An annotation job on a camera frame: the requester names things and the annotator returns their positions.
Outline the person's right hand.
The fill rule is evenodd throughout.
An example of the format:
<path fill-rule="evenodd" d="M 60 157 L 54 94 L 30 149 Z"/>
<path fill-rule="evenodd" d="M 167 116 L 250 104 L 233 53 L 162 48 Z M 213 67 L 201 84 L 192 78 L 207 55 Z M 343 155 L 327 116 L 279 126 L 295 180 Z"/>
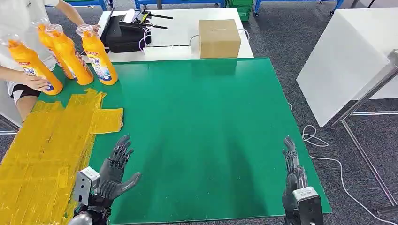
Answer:
<path fill-rule="evenodd" d="M 41 76 L 22 75 L 21 83 L 38 91 L 45 91 L 49 87 L 48 80 Z"/>

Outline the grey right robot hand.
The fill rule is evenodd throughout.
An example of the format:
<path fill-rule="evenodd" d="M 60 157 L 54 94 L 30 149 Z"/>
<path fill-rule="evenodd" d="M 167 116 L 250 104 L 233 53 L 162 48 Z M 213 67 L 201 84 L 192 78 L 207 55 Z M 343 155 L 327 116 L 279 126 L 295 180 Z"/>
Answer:
<path fill-rule="evenodd" d="M 282 150 L 287 168 L 286 186 L 282 195 L 282 203 L 285 209 L 284 220 L 286 225 L 300 225 L 301 219 L 298 203 L 293 191 L 305 187 L 307 180 L 305 170 L 299 163 L 294 141 L 290 136 L 286 136 L 284 144 L 287 148 Z"/>

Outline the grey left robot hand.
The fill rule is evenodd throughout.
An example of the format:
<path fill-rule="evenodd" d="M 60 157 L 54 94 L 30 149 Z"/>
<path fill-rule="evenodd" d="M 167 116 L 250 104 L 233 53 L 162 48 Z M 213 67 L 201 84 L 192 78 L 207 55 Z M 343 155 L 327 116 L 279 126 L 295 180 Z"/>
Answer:
<path fill-rule="evenodd" d="M 130 145 L 130 136 L 122 136 L 111 150 L 109 157 L 104 160 L 99 171 L 99 186 L 95 189 L 97 195 L 114 200 L 139 182 L 140 172 L 136 172 L 128 180 L 122 181 L 126 164 L 134 151 L 129 149 Z"/>

